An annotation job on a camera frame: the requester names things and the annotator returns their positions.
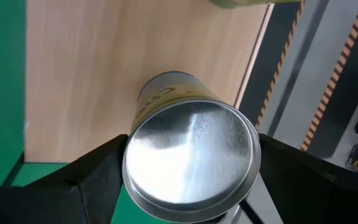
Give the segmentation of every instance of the can lid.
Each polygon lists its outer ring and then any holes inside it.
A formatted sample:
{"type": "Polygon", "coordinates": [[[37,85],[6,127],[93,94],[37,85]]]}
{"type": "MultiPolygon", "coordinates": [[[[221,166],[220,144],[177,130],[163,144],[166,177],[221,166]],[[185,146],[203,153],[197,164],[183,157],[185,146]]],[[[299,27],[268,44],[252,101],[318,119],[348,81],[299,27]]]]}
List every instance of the can lid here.
{"type": "Polygon", "coordinates": [[[229,210],[251,188],[259,161],[253,180],[248,186],[244,182],[255,162],[255,141],[244,118],[230,106],[215,101],[172,105],[132,133],[124,157],[124,183],[135,203],[157,218],[207,220],[229,210]],[[239,189],[242,194],[233,196],[239,189]],[[231,196],[237,198],[222,207],[231,196]],[[205,212],[217,205],[220,209],[205,212]],[[197,211],[205,214],[181,215],[197,211]]]}

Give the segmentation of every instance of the hazard stripe tape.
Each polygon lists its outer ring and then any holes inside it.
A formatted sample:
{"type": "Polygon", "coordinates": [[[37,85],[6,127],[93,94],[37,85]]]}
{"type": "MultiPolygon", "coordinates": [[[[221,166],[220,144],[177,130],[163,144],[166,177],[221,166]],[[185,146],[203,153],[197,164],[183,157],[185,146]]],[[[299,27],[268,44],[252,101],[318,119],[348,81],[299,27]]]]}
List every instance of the hazard stripe tape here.
{"type": "Polygon", "coordinates": [[[266,107],[269,103],[269,99],[272,95],[272,92],[274,90],[274,86],[277,82],[277,79],[279,78],[280,76],[280,72],[281,72],[281,67],[283,65],[283,62],[285,60],[285,56],[287,55],[288,53],[288,48],[290,47],[290,44],[291,44],[291,41],[292,41],[292,38],[293,38],[293,34],[295,33],[295,29],[296,29],[296,25],[298,24],[299,22],[299,19],[301,17],[301,14],[303,12],[303,8],[305,7],[305,0],[302,0],[300,2],[300,8],[298,10],[298,12],[296,13],[296,19],[293,21],[292,23],[292,28],[291,28],[291,31],[290,33],[288,34],[288,40],[285,42],[285,45],[284,45],[284,50],[283,52],[281,53],[281,57],[280,57],[280,61],[278,61],[277,63],[277,68],[276,68],[276,71],[273,75],[273,79],[272,81],[270,82],[270,87],[266,93],[266,99],[264,100],[264,104],[262,106],[262,108],[260,109],[260,113],[259,113],[259,116],[258,116],[258,120],[255,124],[255,127],[258,128],[260,123],[262,122],[262,118],[264,117],[265,115],[265,110],[266,110],[266,107]]]}
{"type": "Polygon", "coordinates": [[[305,136],[305,139],[302,142],[300,148],[302,151],[307,151],[310,146],[311,140],[313,139],[314,134],[316,133],[317,127],[329,103],[329,99],[333,95],[333,91],[335,90],[336,84],[339,78],[341,77],[341,73],[346,64],[347,59],[349,58],[349,55],[354,45],[354,41],[357,39],[357,36],[358,36],[358,15],[356,17],[356,21],[353,23],[352,29],[349,33],[346,43],[344,44],[344,48],[342,49],[339,59],[335,65],[333,74],[331,75],[331,79],[328,81],[323,96],[321,97],[319,106],[317,107],[316,113],[314,114],[314,117],[310,123],[309,130],[305,136]]]}

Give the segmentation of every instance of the wooden surface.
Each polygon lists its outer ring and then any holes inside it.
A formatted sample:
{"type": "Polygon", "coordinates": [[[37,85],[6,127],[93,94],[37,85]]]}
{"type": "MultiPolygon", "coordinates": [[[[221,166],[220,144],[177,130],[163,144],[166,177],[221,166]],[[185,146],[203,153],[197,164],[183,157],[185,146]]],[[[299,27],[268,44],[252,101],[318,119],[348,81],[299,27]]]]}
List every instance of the wooden surface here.
{"type": "Polygon", "coordinates": [[[25,159],[70,162],[128,133],[167,70],[233,105],[266,6],[208,0],[27,0],[25,159]]]}

